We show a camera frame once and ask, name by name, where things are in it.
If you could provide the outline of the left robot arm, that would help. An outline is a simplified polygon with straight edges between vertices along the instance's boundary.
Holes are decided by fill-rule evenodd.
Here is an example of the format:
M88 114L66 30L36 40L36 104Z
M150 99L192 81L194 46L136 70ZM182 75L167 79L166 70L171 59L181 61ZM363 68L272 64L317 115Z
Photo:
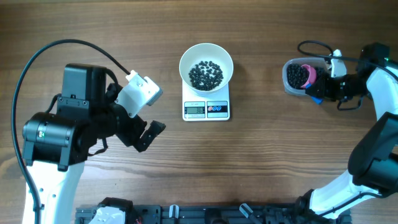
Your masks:
M121 86L114 73L95 65L70 63L62 92L47 111L33 115L23 127L23 159L35 185L27 190L24 223L68 223L75 192L90 149L98 140L116 136L127 147L145 151L165 129L138 113L162 94L149 77L127 74Z

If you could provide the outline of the pink scoop blue handle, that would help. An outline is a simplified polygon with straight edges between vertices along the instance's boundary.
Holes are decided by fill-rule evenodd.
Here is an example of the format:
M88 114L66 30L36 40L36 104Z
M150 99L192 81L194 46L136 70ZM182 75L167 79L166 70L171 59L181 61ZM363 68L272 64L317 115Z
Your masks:
M308 78L307 81L301 86L301 89L307 89L308 87L310 87L312 84L315 83L316 77L317 77L317 72L316 70L311 67L310 65L302 65L301 68L306 69L306 71L308 72ZM321 98L316 98L316 97L312 97L312 100L320 105L323 103L323 100Z

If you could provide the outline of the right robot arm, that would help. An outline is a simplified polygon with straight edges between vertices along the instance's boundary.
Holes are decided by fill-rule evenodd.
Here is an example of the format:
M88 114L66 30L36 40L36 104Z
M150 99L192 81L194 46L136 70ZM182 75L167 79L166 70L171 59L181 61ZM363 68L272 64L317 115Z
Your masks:
M353 149L343 174L297 199L294 220L336 220L361 202L397 193L397 154L392 151L397 146L397 62L389 52L378 42L365 45L356 59L356 74L331 73L306 85L307 95L339 104L355 96L370 97L377 121Z

